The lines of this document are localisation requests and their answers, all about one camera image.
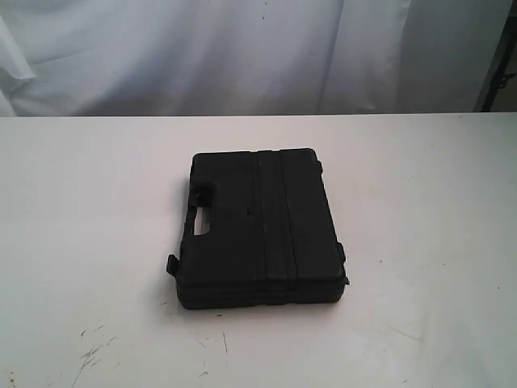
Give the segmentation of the black plastic tool case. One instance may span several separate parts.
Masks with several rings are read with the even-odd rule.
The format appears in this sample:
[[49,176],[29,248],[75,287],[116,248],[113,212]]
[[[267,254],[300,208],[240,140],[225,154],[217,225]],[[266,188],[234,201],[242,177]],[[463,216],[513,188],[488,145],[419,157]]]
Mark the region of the black plastic tool case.
[[166,270],[189,310],[338,301],[349,280],[310,148],[198,153],[179,253]]

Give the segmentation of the white backdrop curtain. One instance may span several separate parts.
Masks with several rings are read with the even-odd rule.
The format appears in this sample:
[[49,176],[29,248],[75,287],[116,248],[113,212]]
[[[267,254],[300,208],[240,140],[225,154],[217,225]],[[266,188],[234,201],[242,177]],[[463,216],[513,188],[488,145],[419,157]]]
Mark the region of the white backdrop curtain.
[[3,116],[471,112],[508,1],[4,1]]

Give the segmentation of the black tripod stand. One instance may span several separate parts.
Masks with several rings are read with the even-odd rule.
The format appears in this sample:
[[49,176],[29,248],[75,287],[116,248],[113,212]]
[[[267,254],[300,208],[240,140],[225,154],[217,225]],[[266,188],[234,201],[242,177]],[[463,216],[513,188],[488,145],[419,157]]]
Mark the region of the black tripod stand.
[[497,68],[490,79],[490,87],[481,106],[481,112],[491,111],[498,92],[504,89],[507,83],[516,76],[516,73],[507,73],[506,71],[516,46],[516,18],[509,18],[503,31],[507,33],[506,43]]

